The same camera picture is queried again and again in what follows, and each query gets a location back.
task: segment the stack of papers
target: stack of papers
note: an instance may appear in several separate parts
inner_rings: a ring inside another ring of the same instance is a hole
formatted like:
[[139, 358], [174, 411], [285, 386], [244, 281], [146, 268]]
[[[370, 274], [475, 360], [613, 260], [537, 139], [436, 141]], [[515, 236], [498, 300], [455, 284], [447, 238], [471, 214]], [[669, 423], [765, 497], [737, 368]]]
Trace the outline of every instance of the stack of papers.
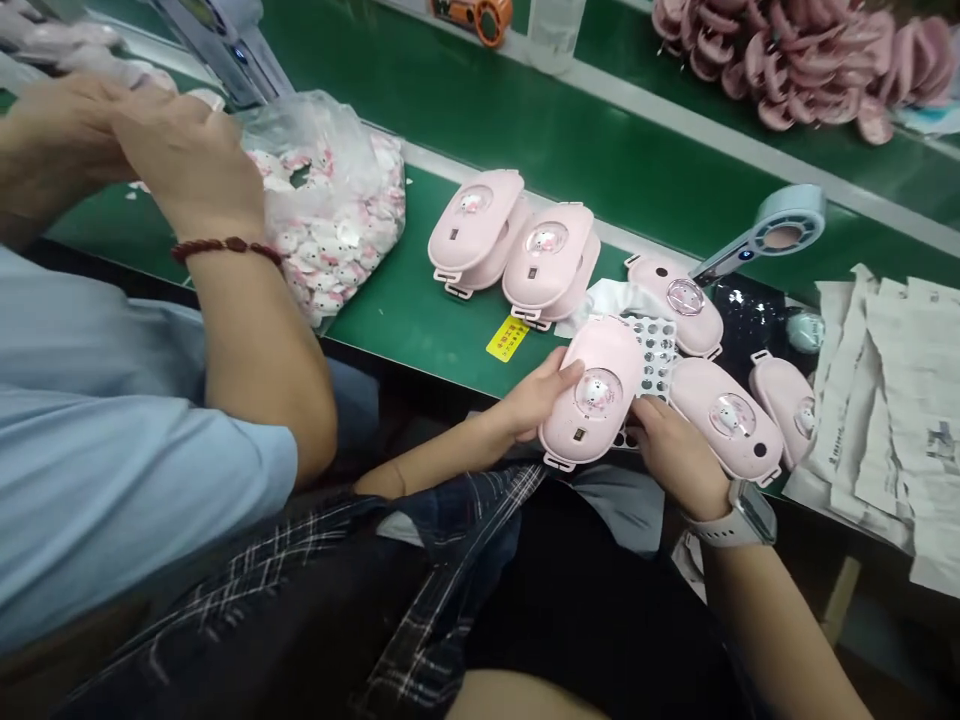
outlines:
[[784, 494], [914, 555], [960, 597], [960, 291], [909, 278], [818, 283], [818, 427]]

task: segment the hello kitty sticker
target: hello kitty sticker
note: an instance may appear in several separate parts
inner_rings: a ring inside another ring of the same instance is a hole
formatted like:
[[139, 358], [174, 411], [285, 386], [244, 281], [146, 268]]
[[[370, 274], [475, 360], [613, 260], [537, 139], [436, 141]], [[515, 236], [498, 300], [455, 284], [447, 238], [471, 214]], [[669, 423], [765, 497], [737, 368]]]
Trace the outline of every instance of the hello kitty sticker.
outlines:
[[476, 215], [483, 212], [493, 202], [493, 191], [484, 185], [468, 187], [460, 193], [460, 204], [457, 206], [459, 215]]
[[534, 257], [560, 252], [567, 241], [567, 228], [556, 222], [543, 223], [527, 237], [525, 247]]
[[623, 386], [619, 378], [603, 368], [587, 370], [574, 393], [580, 412], [590, 418], [607, 417], [610, 408], [615, 407], [622, 397]]
[[797, 430], [807, 440], [813, 435], [813, 429], [817, 426], [817, 416], [813, 413], [813, 398], [806, 397], [800, 401], [797, 406], [797, 412], [793, 416], [793, 421], [797, 425]]
[[750, 437], [757, 429], [757, 416], [739, 395], [727, 393], [710, 407], [710, 422], [724, 437]]

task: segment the plastic bottle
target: plastic bottle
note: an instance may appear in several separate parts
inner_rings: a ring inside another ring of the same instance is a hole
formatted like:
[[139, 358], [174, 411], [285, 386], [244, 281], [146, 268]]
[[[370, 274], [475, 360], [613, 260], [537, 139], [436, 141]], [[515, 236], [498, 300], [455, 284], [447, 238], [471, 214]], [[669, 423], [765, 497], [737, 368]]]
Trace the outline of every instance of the plastic bottle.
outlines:
[[587, 0], [533, 0], [527, 41], [537, 70], [559, 75], [573, 64], [580, 21]]

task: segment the white cloth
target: white cloth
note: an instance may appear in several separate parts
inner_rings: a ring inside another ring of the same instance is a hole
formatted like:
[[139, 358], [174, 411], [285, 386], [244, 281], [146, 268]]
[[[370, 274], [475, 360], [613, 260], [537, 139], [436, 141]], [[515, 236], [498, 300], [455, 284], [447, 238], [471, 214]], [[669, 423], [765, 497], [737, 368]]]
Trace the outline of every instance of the white cloth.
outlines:
[[673, 311], [649, 290], [640, 285], [603, 278], [590, 286], [583, 302], [570, 317], [556, 324], [553, 334], [569, 339], [593, 315], [620, 315], [628, 310], [635, 315], [676, 319]]

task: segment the plastic bag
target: plastic bag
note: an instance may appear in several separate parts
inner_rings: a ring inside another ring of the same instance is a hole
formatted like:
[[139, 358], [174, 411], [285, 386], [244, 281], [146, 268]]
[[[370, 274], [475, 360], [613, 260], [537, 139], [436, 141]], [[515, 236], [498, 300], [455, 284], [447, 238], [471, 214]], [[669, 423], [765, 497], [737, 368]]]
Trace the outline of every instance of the plastic bag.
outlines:
[[400, 140], [363, 125], [323, 92], [241, 113], [264, 181], [268, 240], [314, 328], [357, 292], [403, 232]]
[[[291, 173], [308, 166], [329, 178], [325, 187], [336, 197], [372, 197], [381, 190], [382, 174], [369, 130], [349, 105], [321, 90], [298, 93], [240, 113], [243, 145], [281, 159]], [[330, 167], [336, 154], [336, 167]]]

